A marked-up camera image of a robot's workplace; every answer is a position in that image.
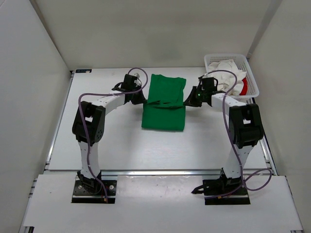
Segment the green t shirt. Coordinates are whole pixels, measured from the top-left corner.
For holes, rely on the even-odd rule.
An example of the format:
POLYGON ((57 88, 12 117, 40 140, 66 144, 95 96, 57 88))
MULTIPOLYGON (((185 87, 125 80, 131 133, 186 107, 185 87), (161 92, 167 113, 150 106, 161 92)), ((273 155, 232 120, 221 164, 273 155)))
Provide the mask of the green t shirt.
POLYGON ((152 74, 141 127, 147 130, 182 132, 185 127, 184 78, 152 74))

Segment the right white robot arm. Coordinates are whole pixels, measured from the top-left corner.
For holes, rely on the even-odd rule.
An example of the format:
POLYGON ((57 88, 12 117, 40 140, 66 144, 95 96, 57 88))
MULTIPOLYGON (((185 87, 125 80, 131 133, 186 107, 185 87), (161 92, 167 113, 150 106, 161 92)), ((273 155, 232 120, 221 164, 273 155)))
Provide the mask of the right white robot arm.
POLYGON ((199 84, 192 87, 184 105, 201 107, 207 103, 222 111, 231 151, 215 183, 222 193, 229 194, 242 183, 241 169, 251 150, 263 138, 263 126, 256 104, 247 104, 226 95, 217 89, 217 84, 213 77, 199 77, 199 84))

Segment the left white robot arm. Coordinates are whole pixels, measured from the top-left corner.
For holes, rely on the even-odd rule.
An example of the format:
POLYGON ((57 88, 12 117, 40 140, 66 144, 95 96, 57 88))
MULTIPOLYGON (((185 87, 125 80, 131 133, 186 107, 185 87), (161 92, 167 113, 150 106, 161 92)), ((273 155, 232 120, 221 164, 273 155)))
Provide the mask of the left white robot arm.
POLYGON ((77 172, 82 187, 91 194, 106 193, 101 179, 98 161, 98 143, 104 135, 105 117, 113 110, 131 102, 143 104, 146 98, 139 74, 125 74, 108 94, 84 93, 78 99, 78 109, 72 126, 72 133, 78 141, 82 168, 77 172))

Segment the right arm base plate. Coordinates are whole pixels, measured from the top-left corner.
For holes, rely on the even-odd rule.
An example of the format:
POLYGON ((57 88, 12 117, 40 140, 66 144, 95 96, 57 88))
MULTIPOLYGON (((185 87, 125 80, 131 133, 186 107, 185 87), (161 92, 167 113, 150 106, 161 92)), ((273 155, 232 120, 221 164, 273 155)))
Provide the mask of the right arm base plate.
POLYGON ((249 205, 248 191, 242 186, 241 178, 228 179, 221 175, 218 179, 205 179, 194 188, 192 194, 203 194, 205 205, 249 205))

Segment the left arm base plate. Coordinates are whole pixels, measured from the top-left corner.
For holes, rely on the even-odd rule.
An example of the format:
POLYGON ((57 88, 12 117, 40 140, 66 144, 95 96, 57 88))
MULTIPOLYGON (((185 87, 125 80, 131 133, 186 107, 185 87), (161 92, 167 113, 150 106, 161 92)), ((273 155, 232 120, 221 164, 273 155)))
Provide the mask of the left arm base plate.
POLYGON ((78 177, 72 192, 72 203, 114 204, 116 201, 117 180, 102 180, 106 193, 101 185, 95 189, 87 187, 78 177))

